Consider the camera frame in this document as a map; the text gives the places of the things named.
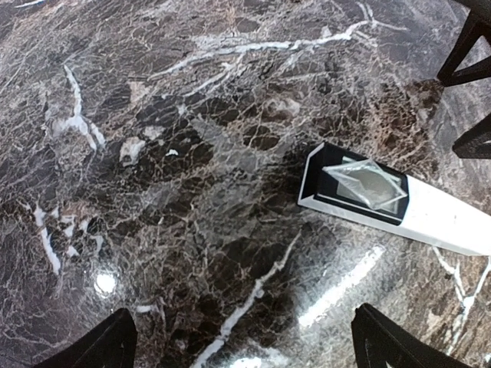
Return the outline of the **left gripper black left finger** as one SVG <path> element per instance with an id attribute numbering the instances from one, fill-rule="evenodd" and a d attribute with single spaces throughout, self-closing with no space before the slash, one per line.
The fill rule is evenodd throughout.
<path id="1" fill-rule="evenodd" d="M 137 330 L 128 309 L 120 308 L 68 348 L 35 368 L 133 368 Z"/>

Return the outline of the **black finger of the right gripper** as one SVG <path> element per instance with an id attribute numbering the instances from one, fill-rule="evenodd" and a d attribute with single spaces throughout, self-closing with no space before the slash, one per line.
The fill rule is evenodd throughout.
<path id="1" fill-rule="evenodd" d="M 458 138 L 452 147 L 461 159 L 490 159 L 490 115 Z"/>
<path id="2" fill-rule="evenodd" d="M 466 84 L 490 77 L 490 57 L 457 70 L 480 37 L 490 44 L 490 1 L 458 1 L 470 10 L 453 50 L 437 74 L 444 87 Z"/>

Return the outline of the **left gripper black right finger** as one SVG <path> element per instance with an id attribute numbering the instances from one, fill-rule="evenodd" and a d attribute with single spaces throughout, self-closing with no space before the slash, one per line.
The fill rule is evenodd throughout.
<path id="1" fill-rule="evenodd" d="M 351 331 L 358 367 L 468 367 L 422 343 L 368 303 L 355 310 Z"/>

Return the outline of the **white remote control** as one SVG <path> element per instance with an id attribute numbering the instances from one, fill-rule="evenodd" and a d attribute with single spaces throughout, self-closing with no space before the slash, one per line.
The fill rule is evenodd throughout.
<path id="1" fill-rule="evenodd" d="M 485 212 L 330 143 L 308 154 L 298 204 L 462 255 L 490 254 Z"/>

